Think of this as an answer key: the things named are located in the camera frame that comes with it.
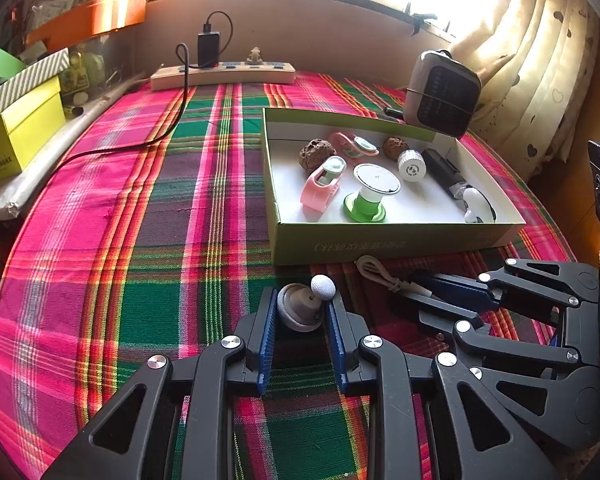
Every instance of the plaid tablecloth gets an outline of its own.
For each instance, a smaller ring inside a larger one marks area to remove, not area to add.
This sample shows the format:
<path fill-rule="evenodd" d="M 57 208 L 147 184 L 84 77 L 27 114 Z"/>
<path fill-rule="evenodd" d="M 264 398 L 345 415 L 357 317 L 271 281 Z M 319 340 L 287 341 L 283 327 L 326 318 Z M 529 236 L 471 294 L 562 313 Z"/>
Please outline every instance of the plaid tablecloth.
<path fill-rule="evenodd" d="M 182 90 L 124 96 L 74 153 L 159 136 Z M 40 195 L 0 286 L 0 442 L 37 479 L 90 416 L 152 354 L 199 353 L 257 308 L 264 286 L 330 275 L 349 310 L 405 351 L 440 343 L 389 310 L 392 294 L 353 264 L 273 267 L 260 153 L 262 107 L 386 118 L 404 94 L 300 73 L 292 86 L 201 86 L 174 133 L 138 152 L 80 158 Z M 474 277 L 504 258 L 573 258 L 525 184 L 482 142 L 462 143 L 509 195 L 526 227 L 506 248 L 387 262 Z M 545 343 L 547 329 L 506 311 L 493 333 Z M 281 331 L 269 393 L 235 403 L 238 480 L 366 478 L 368 399 L 341 396 L 321 330 Z M 420 412 L 422 468 L 430 476 Z"/>

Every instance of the coiled white cable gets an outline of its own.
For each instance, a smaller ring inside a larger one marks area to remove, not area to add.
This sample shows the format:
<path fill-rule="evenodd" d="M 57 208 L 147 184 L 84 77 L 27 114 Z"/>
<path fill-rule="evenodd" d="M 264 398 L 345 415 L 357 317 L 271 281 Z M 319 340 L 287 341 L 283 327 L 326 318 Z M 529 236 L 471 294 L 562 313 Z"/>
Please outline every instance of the coiled white cable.
<path fill-rule="evenodd" d="M 360 256 L 355 263 L 356 267 L 358 268 L 358 272 L 362 274 L 364 278 L 384 285 L 391 292 L 415 292 L 416 294 L 421 294 L 423 296 L 427 296 L 428 298 L 432 296 L 432 292 L 428 288 L 424 288 L 417 283 L 406 282 L 399 280 L 398 278 L 394 278 L 387 272 L 387 270 L 384 268 L 384 265 L 373 256 L 364 254 L 363 256 Z"/>

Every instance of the black power cable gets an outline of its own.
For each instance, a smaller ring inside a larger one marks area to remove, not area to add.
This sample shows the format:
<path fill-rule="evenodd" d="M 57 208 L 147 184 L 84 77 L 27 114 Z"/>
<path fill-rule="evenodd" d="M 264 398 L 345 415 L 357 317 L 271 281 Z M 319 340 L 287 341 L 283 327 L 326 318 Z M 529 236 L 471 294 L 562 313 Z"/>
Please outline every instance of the black power cable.
<path fill-rule="evenodd" d="M 231 31 L 229 32 L 229 39 L 226 40 L 226 43 L 224 44 L 224 47 L 222 47 L 222 49 L 220 50 L 220 52 L 218 52 L 218 57 L 220 57 L 220 56 L 222 56 L 222 53 L 226 50 L 226 48 L 229 46 L 229 43 L 231 43 L 232 38 L 234 37 L 234 22 L 231 21 L 231 17 L 229 17 L 229 15 L 226 12 L 224 12 L 224 10 L 214 10 L 210 15 L 208 15 L 206 17 L 206 22 L 202 26 L 203 32 L 210 32 L 211 31 L 211 23 L 209 22 L 209 20 L 211 19 L 211 17 L 214 14 L 222 14 L 223 16 L 225 16 L 229 20 L 229 26 L 231 27 Z M 211 66 L 211 62 L 207 62 L 207 63 L 202 64 L 202 65 L 190 65 L 188 62 L 185 62 L 185 60 L 182 59 L 182 56 L 180 56 L 180 54 L 178 53 L 177 50 L 176 50 L 176 56 L 178 56 L 178 60 L 184 66 L 188 66 L 189 68 L 208 68 L 209 66 Z"/>
<path fill-rule="evenodd" d="M 180 57 L 180 48 L 181 47 L 184 50 L 184 59 L 186 60 L 185 64 L 188 64 L 189 63 L 189 49 L 187 48 L 187 45 L 185 43 L 177 44 L 176 55 L 178 57 Z M 152 146 L 152 145 L 160 142 L 166 136 L 168 136 L 175 129 L 176 126 L 178 126 L 178 123 L 180 122 L 180 119 L 182 118 L 182 115 L 184 114 L 184 110 L 187 107 L 188 95 L 189 95 L 189 71 L 185 70 L 184 92 L 182 93 L 182 102 L 180 103 L 180 109 L 178 110 L 178 114 L 176 115 L 176 117 L 173 119 L 173 121 L 171 121 L 171 124 L 169 124 L 169 127 L 167 128 L 167 130 L 161 136 L 155 137 L 155 139 L 152 139 L 152 140 L 146 140 L 145 142 L 139 142 L 137 144 L 127 144 L 125 146 L 114 146 L 112 148 L 99 148 L 97 150 L 89 150 L 87 152 L 76 153 L 75 155 L 70 156 L 69 158 L 63 160 L 60 164 L 58 164 L 56 166 L 56 168 L 52 171 L 51 175 L 49 175 L 49 178 L 51 178 L 54 174 L 56 174 L 61 168 L 66 166 L 69 162 L 71 162 L 72 160 L 75 160 L 76 158 L 79 158 L 81 156 L 97 155 L 99 153 L 130 152 L 131 150 L 141 150 L 142 148 L 148 148 L 149 146 Z"/>

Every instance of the wooden floor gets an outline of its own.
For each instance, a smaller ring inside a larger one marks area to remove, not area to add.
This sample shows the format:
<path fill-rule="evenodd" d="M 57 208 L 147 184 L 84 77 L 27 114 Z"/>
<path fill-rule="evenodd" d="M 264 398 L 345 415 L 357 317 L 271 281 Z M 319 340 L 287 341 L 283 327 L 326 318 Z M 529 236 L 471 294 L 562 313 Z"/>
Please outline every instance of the wooden floor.
<path fill-rule="evenodd" d="M 587 141 L 600 141 L 600 44 L 567 163 L 554 159 L 529 182 L 563 232 L 577 259 L 598 266 L 600 224 L 594 206 Z"/>

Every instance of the white power strip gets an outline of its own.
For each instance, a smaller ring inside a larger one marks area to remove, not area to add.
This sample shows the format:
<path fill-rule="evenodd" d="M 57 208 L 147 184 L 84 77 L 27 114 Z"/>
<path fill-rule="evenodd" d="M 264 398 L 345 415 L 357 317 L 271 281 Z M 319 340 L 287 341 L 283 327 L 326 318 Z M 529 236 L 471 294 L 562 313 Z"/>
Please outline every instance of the white power strip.
<path fill-rule="evenodd" d="M 189 85 L 216 85 L 223 83 L 291 84 L 296 70 L 289 63 L 263 62 L 251 65 L 245 62 L 221 62 L 211 68 L 189 68 Z M 184 66 L 170 66 L 151 76 L 151 90 L 165 90 L 184 86 Z"/>

